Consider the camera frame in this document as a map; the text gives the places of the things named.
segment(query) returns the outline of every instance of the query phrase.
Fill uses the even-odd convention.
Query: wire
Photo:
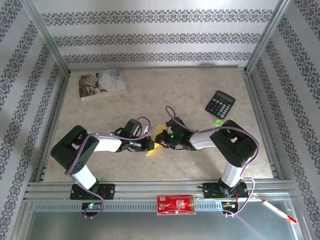
[[[236,198],[236,200],[234,201],[234,204],[235,205],[238,205],[239,204],[239,202],[238,202],[238,200],[239,200],[239,193],[236,191],[235,192],[235,198]]]
[[[77,182],[77,180],[76,180],[72,175],[68,174],[68,176],[69,176],[80,188],[82,188],[84,191],[86,191],[87,193],[89,193],[89,194],[91,194],[91,195],[93,195],[93,196],[95,196],[95,197],[97,197],[97,198],[99,198],[99,199],[101,200],[100,211],[98,211],[95,215],[90,216],[90,219],[93,219],[93,218],[97,217],[98,215],[100,215],[100,214],[103,212],[104,207],[105,207],[105,204],[106,204],[104,198],[103,198],[102,196],[100,196],[99,194],[96,194],[96,193],[94,193],[94,192],[86,189],[84,186],[82,186],[81,183]],[[86,215],[87,210],[88,210],[88,208],[86,208],[86,209],[84,210],[84,213],[83,213],[83,215],[84,215],[85,218],[88,217],[88,216]]]
[[[79,148],[79,151],[78,151],[78,153],[77,153],[77,155],[76,155],[76,157],[75,157],[75,159],[74,159],[71,167],[69,168],[69,170],[65,171],[65,173],[64,173],[64,175],[69,176],[69,177],[70,177],[80,188],[82,188],[84,191],[86,191],[87,193],[89,193],[89,194],[91,194],[91,195],[93,195],[93,196],[101,199],[101,208],[100,208],[100,211],[97,212],[95,215],[90,216],[90,219],[93,219],[93,218],[97,217],[98,215],[100,215],[100,213],[102,213],[102,211],[104,210],[104,206],[105,206],[105,200],[104,200],[103,197],[101,197],[99,194],[96,194],[96,193],[94,193],[94,192],[86,189],[84,186],[82,186],[81,183],[79,183],[79,182],[71,175],[71,172],[72,172],[72,170],[75,168],[75,166],[76,166],[76,164],[77,164],[77,162],[78,162],[78,160],[79,160],[79,158],[80,158],[80,156],[81,156],[81,153],[82,153],[82,151],[84,150],[84,147],[85,147],[88,139],[89,139],[91,136],[93,136],[93,137],[94,137],[94,136],[113,137],[113,138],[116,138],[116,139],[127,140],[127,141],[131,141],[131,140],[133,140],[133,139],[134,139],[134,140],[140,140],[140,139],[143,139],[144,137],[146,137],[146,136],[149,134],[149,132],[150,132],[151,122],[150,122],[150,120],[149,120],[148,118],[146,118],[145,116],[138,117],[138,118],[137,118],[137,121],[138,121],[139,119],[145,119],[145,120],[147,120],[147,122],[148,122],[148,129],[147,129],[147,132],[146,132],[143,136],[140,136],[140,137],[137,137],[137,138],[126,138],[126,137],[114,135],[114,134],[112,134],[112,133],[103,133],[103,132],[94,132],[94,133],[88,134],[88,135],[85,137],[85,139],[83,140],[83,143],[81,144],[81,146],[80,146],[80,148]],[[88,217],[88,216],[86,215],[87,210],[88,210],[88,208],[86,208],[86,209],[84,210],[84,213],[83,213],[83,215],[84,215],[85,218]]]
[[[253,163],[256,159],[257,159],[257,156],[259,154],[259,151],[260,151],[260,144],[258,142],[258,140],[252,135],[250,134],[249,132],[243,130],[243,129],[240,129],[240,128],[237,128],[237,127],[233,127],[233,126],[217,126],[217,127],[214,127],[214,128],[209,128],[209,129],[206,129],[206,130],[201,130],[201,131],[198,131],[198,130],[192,130],[190,128],[188,128],[187,126],[183,125],[182,123],[178,122],[175,117],[176,117],[176,112],[175,110],[171,107],[171,106],[165,106],[165,110],[166,112],[168,113],[168,115],[171,117],[171,119],[178,125],[180,125],[181,127],[183,127],[184,129],[192,132],[192,133],[195,133],[195,134],[203,134],[203,133],[208,133],[208,132],[216,132],[220,129],[227,129],[227,130],[233,130],[233,131],[237,131],[239,133],[242,133],[242,134],[245,134],[247,135],[249,138],[251,138],[253,140],[253,142],[255,143],[256,145],[256,152],[255,152],[255,155],[248,161],[245,163],[245,165],[243,166],[243,169],[242,169],[242,172],[240,174],[240,179],[241,180],[251,180],[252,183],[253,183],[253,186],[252,186],[252,189],[251,189],[251,192],[250,194],[248,195],[247,199],[245,200],[245,202],[243,203],[242,207],[240,207],[238,209],[238,211],[236,212],[232,212],[232,211],[229,211],[229,210],[224,210],[226,213],[229,213],[230,215],[228,214],[225,214],[225,216],[234,216],[234,215],[237,215],[238,213],[240,213],[242,211],[242,209],[244,209],[244,207],[247,205],[252,193],[254,192],[255,190],[255,186],[256,186],[256,182],[253,178],[251,177],[243,177],[246,169],[248,168],[248,165],[250,165],[251,163]]]
[[[229,214],[225,214],[227,217],[229,217],[229,216],[232,216],[232,217],[233,217],[234,215],[237,215],[238,213],[240,213],[240,212],[245,208],[245,206],[247,205],[247,203],[248,203],[248,201],[249,201],[252,193],[253,193],[254,190],[255,190],[256,182],[255,182],[255,180],[254,180],[253,178],[251,178],[251,177],[244,177],[244,178],[242,178],[242,179],[243,179],[243,180],[251,180],[251,181],[252,181],[252,189],[251,189],[251,191],[250,191],[250,193],[249,193],[249,196],[246,198],[245,202],[244,202],[243,205],[238,209],[238,211],[232,212],[232,211],[225,210],[225,209],[223,210],[224,212],[229,213]]]

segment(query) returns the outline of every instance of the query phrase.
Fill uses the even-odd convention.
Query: book
[[[79,96],[83,102],[127,92],[125,78],[120,69],[82,75]]]

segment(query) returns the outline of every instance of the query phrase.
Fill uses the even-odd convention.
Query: floral pattern stripe
[[[30,182],[35,182],[36,180],[36,177],[37,177],[37,173],[38,173],[38,170],[39,170],[39,167],[40,167],[40,163],[41,163],[41,160],[44,158],[44,154],[45,154],[45,149],[48,145],[48,141],[50,140],[50,131],[51,131],[51,128],[53,127],[54,125],[54,117],[55,117],[55,114],[56,114],[56,111],[58,109],[58,103],[59,103],[59,99],[61,97],[61,93],[62,93],[62,90],[64,88],[64,84],[63,82],[60,84],[60,87],[59,87],[59,90],[58,90],[58,93],[55,97],[55,102],[54,102],[54,105],[52,107],[52,110],[51,110],[51,116],[50,116],[50,119],[48,120],[48,128],[46,130],[46,133],[45,133],[45,137],[44,137],[44,141],[43,141],[43,144],[42,144],[42,148],[41,148],[41,151],[40,151],[40,157],[39,157],[39,161],[36,165],[36,168],[35,170],[33,171],[33,176],[32,178],[30,179]]]
[[[262,82],[262,85],[267,97],[267,101],[269,102],[270,108],[273,113],[273,117],[277,124],[278,131],[281,134],[281,139],[284,145],[284,149],[287,152],[287,156],[291,163],[294,176],[296,177],[295,181],[298,183],[298,187],[301,191],[301,195],[303,197],[306,210],[308,211],[310,220],[313,222],[312,226],[315,228],[315,234],[318,238],[320,238],[319,206],[317,204],[316,198],[313,196],[313,191],[310,189],[311,184],[308,181],[307,173],[303,168],[303,164],[300,160],[300,156],[298,155],[295,143],[291,137],[290,131],[288,130],[287,122],[285,120],[285,117],[283,115],[279,102],[277,100],[276,93],[273,90],[268,73],[266,71],[264,64],[262,63],[261,58],[258,60],[255,67],[259,74],[260,80]]]
[[[182,61],[247,61],[251,52],[147,52],[64,55],[67,64],[182,62]]]
[[[16,172],[14,173],[14,180],[12,181],[12,186],[10,187],[9,195],[7,196],[7,201],[4,203],[3,206],[4,210],[1,212],[0,240],[6,239],[6,230],[8,230],[8,227],[12,221],[13,211],[17,206],[19,195],[23,194],[23,183],[26,178],[27,170],[33,155],[33,151],[40,129],[44,123],[43,120],[45,118],[46,111],[50,103],[51,95],[55,87],[59,71],[60,69],[58,65],[55,63],[50,72],[50,76],[47,80],[43,95],[40,100],[40,104],[34,116],[33,124],[27,137],[27,142],[25,143],[25,147],[22,150],[21,159],[19,160],[18,167],[16,169]]]
[[[0,10],[0,43],[22,9],[20,0],[7,0]]]
[[[301,75],[304,78],[304,81],[310,92],[312,93],[315,103],[320,109],[320,74],[315,68],[314,63],[311,61],[306,49],[303,47],[300,42],[298,35],[293,30],[293,27],[289,23],[286,16],[283,16],[281,21],[277,26],[279,32],[282,35],[283,40],[285,41],[298,69],[300,70]]]
[[[19,103],[11,119],[12,121],[6,130],[6,135],[3,137],[0,145],[0,180],[2,179],[6,170],[6,165],[10,159],[13,147],[16,144],[18,134],[23,126],[25,116],[28,112],[30,103],[33,99],[33,95],[36,91],[38,82],[45,68],[49,55],[50,51],[47,45],[44,44],[38,55],[36,63],[34,64],[29,79],[26,82]]]
[[[23,35],[16,46],[9,62],[0,77],[0,111],[6,102],[6,98],[16,81],[16,77],[29,53],[32,44],[38,35],[36,26],[31,21],[23,32]]]
[[[179,9],[42,13],[47,26],[140,23],[266,23],[271,9]]]
[[[295,117],[297,126],[300,129],[302,138],[313,160],[314,167],[317,173],[320,174],[320,143],[316,137],[316,132],[309,122],[309,118],[305,112],[304,106],[301,104],[299,95],[296,93],[295,86],[291,82],[290,76],[287,73],[284,63],[279,56],[279,53],[272,41],[269,41],[265,48],[279,82],[282,86],[286,99]]]
[[[294,0],[296,7],[304,16],[311,30],[320,41],[320,6],[315,0]]]
[[[256,44],[260,33],[155,33],[56,36],[58,47],[136,44]]]

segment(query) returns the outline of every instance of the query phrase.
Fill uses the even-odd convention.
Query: red package
[[[157,197],[158,215],[196,214],[193,195],[169,195]]]

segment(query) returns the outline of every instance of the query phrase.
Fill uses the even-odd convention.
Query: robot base
[[[96,183],[90,188],[90,191],[100,195],[104,200],[112,200],[115,195],[115,185],[114,184],[105,184],[105,183]],[[73,184],[70,193],[71,200],[99,200],[96,196],[93,196],[86,191],[84,191],[77,184]]]
[[[236,192],[239,194],[239,198],[247,198],[249,195],[247,185],[240,181],[234,187],[229,187],[219,179],[218,183],[205,182],[199,188],[203,189],[205,199],[231,198]]]

